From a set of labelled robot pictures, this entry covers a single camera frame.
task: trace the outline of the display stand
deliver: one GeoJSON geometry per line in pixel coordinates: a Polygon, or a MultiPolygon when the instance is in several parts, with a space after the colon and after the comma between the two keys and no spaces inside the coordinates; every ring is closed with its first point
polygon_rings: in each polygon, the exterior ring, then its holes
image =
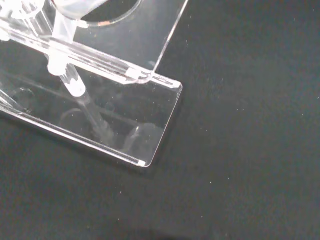
{"type": "Polygon", "coordinates": [[[0,111],[150,166],[182,92],[155,71],[187,2],[0,0],[0,111]]]}

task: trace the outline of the black fabric background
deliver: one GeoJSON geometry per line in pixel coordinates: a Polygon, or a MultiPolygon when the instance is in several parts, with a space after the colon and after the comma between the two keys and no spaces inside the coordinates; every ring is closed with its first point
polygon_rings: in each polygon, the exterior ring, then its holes
{"type": "Polygon", "coordinates": [[[151,168],[0,119],[0,239],[320,239],[319,64],[319,1],[191,0],[151,168]]]}

